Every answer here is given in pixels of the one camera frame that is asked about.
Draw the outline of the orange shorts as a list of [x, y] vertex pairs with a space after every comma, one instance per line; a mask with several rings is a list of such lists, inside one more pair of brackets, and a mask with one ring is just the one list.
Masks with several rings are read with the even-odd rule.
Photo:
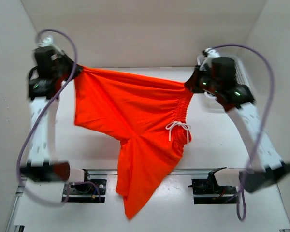
[[182, 82], [90, 67], [74, 86], [75, 125], [120, 142], [116, 193], [132, 219], [191, 141], [186, 115], [193, 94]]

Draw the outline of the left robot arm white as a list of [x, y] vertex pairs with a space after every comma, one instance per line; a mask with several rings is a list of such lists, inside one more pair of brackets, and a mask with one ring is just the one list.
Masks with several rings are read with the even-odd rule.
[[80, 193], [87, 193], [92, 182], [86, 178], [86, 171], [72, 168], [68, 161], [59, 161], [55, 156], [61, 83], [76, 77], [82, 68], [54, 45], [37, 47], [33, 56], [36, 66], [30, 70], [28, 82], [31, 131], [25, 142], [29, 155], [19, 167], [20, 174], [34, 182], [72, 182]]

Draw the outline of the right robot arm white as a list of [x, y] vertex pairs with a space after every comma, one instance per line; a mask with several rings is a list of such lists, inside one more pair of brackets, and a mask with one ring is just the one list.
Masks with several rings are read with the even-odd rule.
[[221, 192], [225, 186], [253, 193], [290, 175], [290, 161], [283, 161], [262, 129], [256, 100], [234, 58], [198, 56], [185, 86], [193, 93], [210, 95], [210, 100], [218, 104], [236, 126], [249, 155], [245, 168], [222, 167], [209, 172], [207, 187], [212, 193]]

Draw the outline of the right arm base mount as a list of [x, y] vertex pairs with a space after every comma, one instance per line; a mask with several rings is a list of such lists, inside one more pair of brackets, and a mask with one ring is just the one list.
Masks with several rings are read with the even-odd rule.
[[234, 197], [237, 193], [234, 186], [219, 186], [214, 174], [224, 170], [226, 167], [211, 170], [207, 178], [193, 178], [191, 185], [194, 204], [236, 204], [238, 197]]

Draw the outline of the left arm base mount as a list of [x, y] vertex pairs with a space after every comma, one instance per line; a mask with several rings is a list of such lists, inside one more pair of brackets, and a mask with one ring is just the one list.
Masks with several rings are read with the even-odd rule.
[[106, 187], [107, 175], [92, 174], [89, 170], [85, 170], [85, 183], [64, 185], [61, 201], [68, 203], [104, 203]]

